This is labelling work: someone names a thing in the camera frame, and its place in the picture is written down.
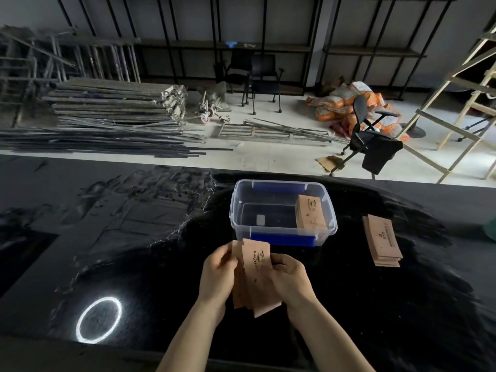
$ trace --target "clear plastic storage box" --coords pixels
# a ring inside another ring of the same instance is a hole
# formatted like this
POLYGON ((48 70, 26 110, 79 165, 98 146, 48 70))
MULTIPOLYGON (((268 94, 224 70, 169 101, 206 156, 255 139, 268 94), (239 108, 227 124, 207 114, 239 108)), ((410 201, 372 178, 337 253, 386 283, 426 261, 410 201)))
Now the clear plastic storage box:
POLYGON ((229 218, 238 240, 320 246, 338 229, 329 194, 318 182, 240 180, 232 195, 229 218), (320 198, 327 230, 296 227, 295 205, 299 194, 320 198))

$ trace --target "pile of orange bags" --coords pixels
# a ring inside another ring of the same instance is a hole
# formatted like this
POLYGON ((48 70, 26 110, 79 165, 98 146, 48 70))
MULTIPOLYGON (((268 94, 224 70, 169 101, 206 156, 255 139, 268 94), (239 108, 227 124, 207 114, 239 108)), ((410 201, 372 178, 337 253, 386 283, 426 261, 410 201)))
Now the pile of orange bags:
MULTIPOLYGON (((308 97, 305 100, 307 106, 316 107, 315 116, 318 121, 331 121, 330 128, 345 137, 350 138, 353 128, 357 124, 357 118, 353 112, 353 102, 358 95, 365 96, 369 108, 368 119, 377 120, 380 115, 375 111, 390 111, 391 106, 386 104, 380 93, 374 93, 364 82, 353 82, 351 85, 343 84, 328 96, 323 98, 308 97)), ((376 124, 375 130, 384 134, 393 135, 400 128, 401 115, 397 117, 388 116, 376 124)))

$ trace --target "white glowing ring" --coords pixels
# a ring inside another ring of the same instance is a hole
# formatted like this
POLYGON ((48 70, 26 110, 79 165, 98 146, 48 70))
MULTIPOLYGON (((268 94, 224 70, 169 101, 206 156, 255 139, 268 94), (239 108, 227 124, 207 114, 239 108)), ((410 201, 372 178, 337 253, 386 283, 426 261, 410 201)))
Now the white glowing ring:
POLYGON ((96 300, 96 302, 94 302, 92 305, 90 305, 88 308, 86 308, 84 310, 81 317, 77 321, 78 323, 76 325, 76 338, 77 338, 78 342, 89 343, 89 344, 94 345, 95 343, 103 341, 105 338, 107 338, 115 330, 115 328, 119 324, 119 321, 121 321, 121 317, 122 317, 122 304, 121 304, 121 301, 119 299, 113 298, 111 296, 107 296, 107 297, 104 297, 102 299, 96 300), (100 336, 98 338, 95 338, 95 339, 84 338, 81 335, 81 324, 83 322, 84 317, 88 314, 88 312, 90 312, 90 310, 93 307, 97 306, 100 303, 103 303, 104 301, 111 301, 117 307, 117 317, 115 318, 114 324, 110 327, 110 329, 105 334, 103 334, 102 336, 100 336))

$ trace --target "white floor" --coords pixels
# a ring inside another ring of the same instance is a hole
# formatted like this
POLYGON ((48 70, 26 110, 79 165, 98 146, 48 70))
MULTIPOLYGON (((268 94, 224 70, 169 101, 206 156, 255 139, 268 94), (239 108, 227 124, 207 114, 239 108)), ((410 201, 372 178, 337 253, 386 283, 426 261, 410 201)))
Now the white floor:
MULTIPOLYGON (((242 123, 244 119, 251 117, 251 104, 241 107, 241 94, 227 94, 227 102, 232 105, 231 119, 233 123, 242 123)), ((190 101, 195 102, 198 93, 190 93, 190 101)), ((277 103, 268 100, 271 96, 257 95, 256 109, 257 118, 275 121, 284 125, 302 128, 326 129, 328 123, 316 121, 314 108, 303 105, 304 97, 282 96, 281 107, 283 112, 277 113, 277 103)), ((421 106, 425 94, 406 94, 405 102, 392 102, 394 107, 403 114, 402 122, 408 122, 415 110, 421 106)), ((461 106, 443 96, 435 103, 430 112, 438 117, 454 122, 461 106)), ((480 118, 466 117, 463 126, 473 124, 480 118)), ((25 125, 36 124, 37 121, 26 118, 25 125)), ((188 127, 202 129, 196 133, 214 137, 221 124, 217 120, 203 125, 198 119, 187 123, 188 127)), ((447 129, 434 124, 426 119, 421 119, 418 125, 427 132, 422 139, 411 139, 408 144, 420 151, 430 159, 449 167, 460 153, 468 145, 468 140, 456 142, 460 137, 453 135, 449 143, 440 151, 436 151, 436 143, 441 141, 447 134, 447 129)), ((496 145, 496 131, 488 133, 486 140, 496 145)), ((205 147, 227 147, 233 151, 208 151, 207 155, 198 158, 172 159, 155 158, 152 156, 139 155, 115 155, 115 154, 16 154, 42 157, 58 157, 71 159, 87 159, 118 162, 148 163, 169 166, 188 166, 203 168, 239 169, 246 171, 274 172, 301 175, 328 175, 326 170, 316 161, 317 158, 337 154, 343 148, 341 143, 333 143, 332 147, 313 147, 302 145, 290 145, 282 143, 251 142, 236 140, 221 140, 208 138, 205 147)), ((14 154, 8 151, 0 151, 1 154, 14 154)), ((363 155, 359 154, 347 162, 346 167, 337 172, 337 177, 353 177, 369 179, 370 174, 362 167, 363 155)), ((455 171, 443 181, 444 184, 473 185, 479 187, 496 187, 496 174, 488 180, 482 180, 491 164, 496 160, 496 151, 479 144, 477 149, 469 154, 455 169, 455 171)), ((417 157, 405 150, 396 154, 393 160, 388 162, 377 176, 380 180, 416 181, 435 183, 441 177, 436 169, 422 162, 417 157)))

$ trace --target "wall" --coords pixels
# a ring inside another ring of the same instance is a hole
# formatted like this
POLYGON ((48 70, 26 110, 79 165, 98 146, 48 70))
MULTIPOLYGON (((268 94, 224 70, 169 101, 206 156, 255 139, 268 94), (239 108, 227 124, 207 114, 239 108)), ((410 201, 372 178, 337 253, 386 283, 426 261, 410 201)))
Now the wall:
MULTIPOLYGON (((78 29, 90 34, 77 0, 62 0, 71 21, 78 29)), ((175 38, 170 18, 169 1, 161 0, 164 9, 166 27, 171 40, 175 38)), ((212 23, 209 0, 172 0, 177 21, 177 30, 181 40, 211 40, 212 23)), ((264 0, 220 0, 221 31, 224 41, 260 42, 262 36, 262 19, 264 0)), ((117 37, 117 33, 105 0, 84 0, 97 35, 117 37)), ((139 37, 163 39, 164 33, 156 0, 127 0, 133 22, 139 37)), ((367 33, 375 3, 377 1, 344 0, 336 26, 333 44, 361 44, 367 33)), ((132 37, 122 0, 111 0, 117 21, 125 37, 132 37)), ((384 19, 390 1, 384 1, 378 21, 384 19)), ((317 41, 307 86, 313 86, 318 78, 320 63, 323 59, 322 46, 327 41, 332 23, 332 10, 337 2, 324 0, 317 31, 317 41)), ((443 2, 436 2, 422 25, 413 49, 421 51, 437 17, 443 8, 443 2)), ((0 0, 0 25, 27 26, 32 30, 67 29, 64 16, 56 0, 0 0)), ((313 0, 268 0, 267 8, 267 43, 306 43, 313 0)), ((390 22, 384 34, 382 44, 405 46, 422 12, 423 4, 414 1, 397 2, 390 22)), ((457 66, 468 50, 475 43, 476 37, 484 29, 496 9, 496 0, 458 0, 450 7, 445 20, 432 41, 427 55, 418 69, 419 74, 442 77, 457 66)), ((374 44, 380 31, 377 23, 370 44, 374 44)), ((164 49, 147 49, 146 62, 150 74, 171 75, 169 55, 164 49)), ((185 71, 188 76, 214 77, 213 52, 183 50, 185 71)), ((229 61, 228 54, 224 59, 229 61)), ((286 69, 283 80, 299 81, 304 55, 277 54, 277 66, 286 69)), ((374 85, 387 85, 396 68, 397 58, 376 58, 369 74, 368 82, 374 85)), ((179 57, 174 52, 176 72, 181 74, 179 57)), ((351 79, 357 62, 352 56, 330 56, 324 78, 344 75, 351 79)), ((369 59, 364 58, 358 74, 361 79, 369 59)), ((402 85, 410 73, 415 59, 406 59, 395 85, 402 85)))

